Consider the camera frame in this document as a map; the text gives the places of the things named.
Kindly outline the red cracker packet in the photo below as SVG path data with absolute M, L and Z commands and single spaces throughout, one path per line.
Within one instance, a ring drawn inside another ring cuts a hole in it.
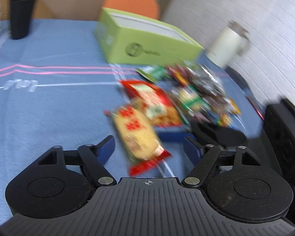
M 122 105 L 104 114 L 111 118 L 132 161 L 129 168 L 131 177 L 145 173 L 171 157 L 147 117 L 132 105 Z

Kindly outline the green biscuit packet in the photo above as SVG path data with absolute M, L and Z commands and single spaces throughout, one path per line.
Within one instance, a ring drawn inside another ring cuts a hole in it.
M 191 86 L 172 87 L 168 95 L 185 117 L 210 111 L 209 105 Z

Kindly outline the white orange small packet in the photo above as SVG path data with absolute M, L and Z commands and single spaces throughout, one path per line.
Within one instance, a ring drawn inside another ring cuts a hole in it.
M 233 115 L 241 114 L 241 111 L 239 107 L 236 105 L 236 103 L 234 102 L 234 100 L 232 100 L 231 98 L 226 98 L 226 101 L 228 103 L 227 105 L 228 113 Z

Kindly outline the red chips bag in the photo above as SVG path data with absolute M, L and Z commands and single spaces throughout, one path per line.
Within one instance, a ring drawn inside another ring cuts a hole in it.
M 121 80 L 131 105 L 145 114 L 152 126 L 180 127 L 182 120 L 166 92 L 142 80 Z

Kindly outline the silver foil snack packet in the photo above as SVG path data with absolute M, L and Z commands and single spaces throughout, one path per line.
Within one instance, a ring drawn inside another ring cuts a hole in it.
M 203 64 L 190 64 L 185 66 L 188 81 L 201 95 L 214 97 L 226 96 L 220 79 Z

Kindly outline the red orange label snack bar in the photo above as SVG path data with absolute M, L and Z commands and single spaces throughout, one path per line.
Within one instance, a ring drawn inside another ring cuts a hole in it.
M 189 85 L 185 69 L 181 65 L 167 65 L 166 69 L 167 75 L 176 80 L 180 85 Z

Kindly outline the small green candy packet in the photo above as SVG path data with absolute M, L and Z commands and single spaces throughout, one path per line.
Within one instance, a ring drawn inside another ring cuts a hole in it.
M 136 68 L 136 72 L 146 80 L 156 83 L 166 76 L 167 68 L 159 65 L 145 65 L 144 67 Z

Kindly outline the blue cookie packet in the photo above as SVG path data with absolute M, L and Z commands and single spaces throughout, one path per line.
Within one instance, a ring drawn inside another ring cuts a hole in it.
M 216 112 L 210 112 L 209 113 L 209 120 L 211 123 L 227 127 L 227 128 L 236 128 L 236 124 L 233 121 L 233 117 L 229 115 L 228 113 L 216 113 Z

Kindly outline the black power strip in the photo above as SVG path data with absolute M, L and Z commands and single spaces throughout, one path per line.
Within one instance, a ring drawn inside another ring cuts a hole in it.
M 246 80 L 236 70 L 232 67 L 227 67 L 225 71 L 242 90 L 249 89 Z

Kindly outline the blue striped tablecloth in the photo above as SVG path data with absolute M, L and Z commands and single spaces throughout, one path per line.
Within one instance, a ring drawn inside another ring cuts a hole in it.
M 75 150 L 115 130 L 105 111 L 127 101 L 119 82 L 135 66 L 108 64 L 96 22 L 34 20 L 30 34 L 0 34 L 0 224 L 11 218 L 7 184 L 50 147 Z

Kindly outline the cream thermos jug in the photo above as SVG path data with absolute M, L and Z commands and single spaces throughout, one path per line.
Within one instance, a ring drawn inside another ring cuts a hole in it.
M 248 30 L 235 21 L 229 21 L 206 49 L 205 56 L 216 66 L 225 69 L 235 56 L 244 55 L 250 46 Z

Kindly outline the green cardboard box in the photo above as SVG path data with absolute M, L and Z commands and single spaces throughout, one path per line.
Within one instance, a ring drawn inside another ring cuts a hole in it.
M 104 7 L 95 36 L 112 64 L 173 65 L 194 61 L 202 46 L 179 28 L 138 14 Z

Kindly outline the orange chair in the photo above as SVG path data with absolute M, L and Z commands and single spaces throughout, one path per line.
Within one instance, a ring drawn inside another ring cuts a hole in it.
M 160 7 L 156 0 L 104 0 L 102 6 L 156 20 L 160 19 Z

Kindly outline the black tumbler cup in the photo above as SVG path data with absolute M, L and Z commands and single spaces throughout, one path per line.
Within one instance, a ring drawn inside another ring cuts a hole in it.
M 28 36 L 36 0 L 9 0 L 10 36 L 20 40 Z

